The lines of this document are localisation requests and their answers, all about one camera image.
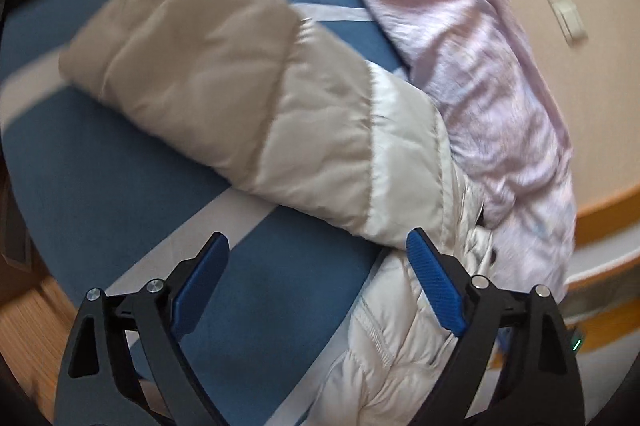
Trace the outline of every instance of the white stripe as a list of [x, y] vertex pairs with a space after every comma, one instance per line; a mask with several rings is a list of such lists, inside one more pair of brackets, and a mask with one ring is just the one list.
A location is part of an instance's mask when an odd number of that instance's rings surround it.
[[300, 382], [291, 390], [287, 398], [278, 406], [278, 409], [271, 415], [269, 420], [265, 422], [264, 426], [293, 426], [312, 405], [318, 394], [318, 390], [329, 373], [329, 369], [331, 369], [334, 362], [347, 351], [349, 346], [349, 323], [353, 309], [360, 300], [360, 295], [364, 292], [364, 289], [367, 288], [376, 275], [387, 252], [388, 249], [383, 249], [382, 252], [380, 252], [344, 320], [336, 329], [334, 335], [331, 336], [329, 342], [324, 346], [322, 352], [320, 352], [316, 360], [306, 371], [306, 374], [302, 376]]
[[322, 5], [320, 3], [291, 4], [302, 16], [313, 21], [372, 21], [369, 11], [361, 7]]
[[55, 49], [17, 70], [2, 82], [0, 127], [2, 133], [14, 120], [68, 86], [58, 71], [60, 49]]
[[[223, 233], [233, 248], [275, 208], [275, 204], [229, 188], [143, 256], [105, 292], [109, 296], [136, 292], [153, 278], [166, 279], [179, 262], [195, 257], [215, 231]], [[127, 333], [129, 346], [137, 340], [136, 332]]]

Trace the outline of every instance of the blue gripper pad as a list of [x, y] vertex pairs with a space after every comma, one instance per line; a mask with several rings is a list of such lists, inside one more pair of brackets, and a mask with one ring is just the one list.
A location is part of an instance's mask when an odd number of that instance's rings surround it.
[[191, 334], [202, 317], [229, 259], [229, 242], [224, 234], [210, 244], [198, 265], [174, 298], [171, 332], [176, 341]]
[[457, 338], [466, 330], [462, 298], [420, 233], [406, 238], [406, 255], [440, 325]]

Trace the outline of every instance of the beige puffer jacket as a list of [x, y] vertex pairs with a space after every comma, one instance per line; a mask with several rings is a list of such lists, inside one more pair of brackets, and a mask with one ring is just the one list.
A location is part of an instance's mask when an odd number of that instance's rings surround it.
[[452, 345], [402, 252], [407, 233], [422, 227], [471, 273], [490, 248], [430, 98], [286, 0], [111, 0], [60, 70], [233, 186], [398, 249], [308, 422], [406, 424]]

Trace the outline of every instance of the pink cloth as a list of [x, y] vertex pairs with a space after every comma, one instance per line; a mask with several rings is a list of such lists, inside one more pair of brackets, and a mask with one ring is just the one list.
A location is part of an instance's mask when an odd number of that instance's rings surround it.
[[438, 107], [454, 160], [482, 186], [495, 284], [560, 300], [574, 250], [566, 125], [509, 0], [364, 0]]

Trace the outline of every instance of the puffer jacket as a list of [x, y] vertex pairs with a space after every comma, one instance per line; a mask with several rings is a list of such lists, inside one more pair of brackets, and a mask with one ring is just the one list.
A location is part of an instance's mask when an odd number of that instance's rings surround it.
[[310, 424], [405, 424], [452, 345], [408, 265], [422, 227], [470, 273], [490, 234], [430, 98], [286, 0], [111, 0], [62, 75], [233, 186], [396, 248], [358, 301]]

